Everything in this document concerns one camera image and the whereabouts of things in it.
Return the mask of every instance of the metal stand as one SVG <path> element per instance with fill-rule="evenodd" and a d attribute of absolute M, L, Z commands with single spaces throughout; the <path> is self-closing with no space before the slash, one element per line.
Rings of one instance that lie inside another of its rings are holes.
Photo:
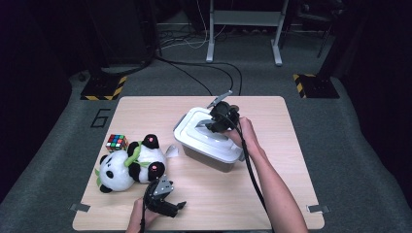
<path fill-rule="evenodd" d="M 206 62 L 213 62 L 215 50 L 215 24 L 221 25 L 251 25 L 251 26 L 275 26 L 275 39 L 270 41 L 276 66 L 282 66 L 282 58 L 279 52 L 279 38 L 285 20 L 286 9 L 289 0 L 285 0 L 282 12 L 240 12 L 240 11 L 215 11 L 214 0 L 210 1 L 210 38 L 207 49 Z"/>

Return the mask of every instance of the panda plush toy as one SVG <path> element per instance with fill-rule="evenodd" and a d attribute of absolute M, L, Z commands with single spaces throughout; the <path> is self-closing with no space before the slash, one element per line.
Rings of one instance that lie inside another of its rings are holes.
<path fill-rule="evenodd" d="M 100 191 L 125 191 L 135 182 L 150 183 L 166 171 L 166 156 L 157 136 L 148 134 L 143 141 L 132 142 L 126 150 L 117 150 L 100 159 Z"/>

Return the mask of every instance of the wooden table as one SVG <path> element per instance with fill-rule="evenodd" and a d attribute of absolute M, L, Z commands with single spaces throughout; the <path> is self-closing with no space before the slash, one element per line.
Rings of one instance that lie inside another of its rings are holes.
<path fill-rule="evenodd" d="M 173 136 L 173 128 L 191 108 L 205 108 L 214 100 L 210 96 L 123 97 L 114 114 L 105 141 L 96 158 L 107 154 L 105 142 L 111 134 L 123 134 L 129 141 L 139 141 L 149 134 L 157 135 L 166 152 L 175 145 L 179 155 L 168 158 L 167 176 L 175 190 L 166 201 L 188 203 L 176 217 L 161 216 L 148 230 L 263 230 L 270 229 L 249 177 L 246 163 L 236 162 L 229 173 L 223 173 L 187 157 Z M 276 96 L 229 96 L 224 101 L 240 108 L 239 114 L 254 123 L 262 147 L 303 212 L 309 229 L 325 225 L 320 213 L 309 213 L 306 206 L 318 205 L 299 143 L 294 133 L 285 100 Z M 133 202 L 142 197 L 145 184 L 134 184 L 124 192 L 104 194 L 90 171 L 82 203 L 88 212 L 76 213 L 76 230 L 124 230 Z"/>

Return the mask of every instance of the yellow black hazard tape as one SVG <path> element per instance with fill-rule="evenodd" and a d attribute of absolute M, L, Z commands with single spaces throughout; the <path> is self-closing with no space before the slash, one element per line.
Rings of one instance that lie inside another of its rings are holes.
<path fill-rule="evenodd" d="M 339 98 L 330 79 L 308 74 L 294 74 L 293 79 L 301 98 Z"/>
<path fill-rule="evenodd" d="M 299 92 L 300 98 L 306 98 L 305 89 L 303 88 L 302 84 L 302 77 L 316 77 L 315 75 L 302 75 L 302 74 L 294 74 L 293 79 L 294 83 L 296 84 L 297 92 Z"/>
<path fill-rule="evenodd" d="M 118 99 L 121 90 L 123 89 L 124 83 L 127 77 L 122 77 L 119 82 L 111 83 L 113 86 L 112 90 L 106 91 L 104 94 L 82 94 L 82 100 L 116 100 Z"/>

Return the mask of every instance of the forearm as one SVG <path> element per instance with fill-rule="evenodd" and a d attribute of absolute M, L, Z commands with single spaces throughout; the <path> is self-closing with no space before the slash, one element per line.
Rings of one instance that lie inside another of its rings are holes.
<path fill-rule="evenodd" d="M 252 157 L 270 222 L 276 233 L 307 232 L 306 223 L 288 187 L 262 148 Z"/>

